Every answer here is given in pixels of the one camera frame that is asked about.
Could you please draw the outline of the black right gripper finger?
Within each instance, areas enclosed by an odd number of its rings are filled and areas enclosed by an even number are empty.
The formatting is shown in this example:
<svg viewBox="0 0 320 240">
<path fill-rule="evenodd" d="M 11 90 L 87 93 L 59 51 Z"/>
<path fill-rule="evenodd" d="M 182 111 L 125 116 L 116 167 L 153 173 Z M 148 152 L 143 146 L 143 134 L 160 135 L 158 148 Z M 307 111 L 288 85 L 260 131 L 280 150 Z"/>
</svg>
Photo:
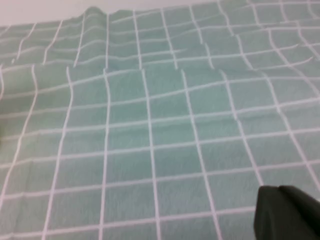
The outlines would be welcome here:
<svg viewBox="0 0 320 240">
<path fill-rule="evenodd" d="M 253 229 L 257 240 L 318 240 L 320 202 L 292 185 L 261 186 Z"/>
</svg>

